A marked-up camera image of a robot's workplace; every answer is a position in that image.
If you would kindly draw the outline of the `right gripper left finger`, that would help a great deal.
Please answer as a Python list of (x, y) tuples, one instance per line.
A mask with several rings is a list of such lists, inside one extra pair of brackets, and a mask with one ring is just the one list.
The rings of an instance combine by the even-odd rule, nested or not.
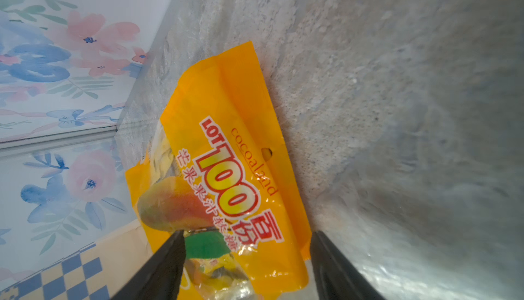
[(176, 300), (180, 291), (185, 260), (185, 238), (180, 230), (168, 238), (112, 299)]

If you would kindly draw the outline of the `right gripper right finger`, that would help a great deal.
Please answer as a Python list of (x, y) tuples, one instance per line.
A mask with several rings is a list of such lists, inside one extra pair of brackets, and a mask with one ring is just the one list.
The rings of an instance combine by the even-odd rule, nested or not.
[(384, 300), (324, 232), (312, 234), (310, 255), (320, 300)]

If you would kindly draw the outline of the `blue checkered paper bag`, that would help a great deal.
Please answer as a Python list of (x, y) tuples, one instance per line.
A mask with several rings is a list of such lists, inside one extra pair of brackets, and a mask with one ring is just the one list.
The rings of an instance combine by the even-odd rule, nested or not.
[(110, 299), (151, 257), (135, 220), (1, 291), (2, 299)]

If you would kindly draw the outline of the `yellow mango candy bag top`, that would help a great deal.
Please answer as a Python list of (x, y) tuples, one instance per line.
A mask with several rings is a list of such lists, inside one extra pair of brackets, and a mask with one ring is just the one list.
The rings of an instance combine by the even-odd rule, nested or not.
[(182, 235), (179, 299), (308, 286), (311, 227), (252, 43), (182, 74), (126, 179), (151, 249)]

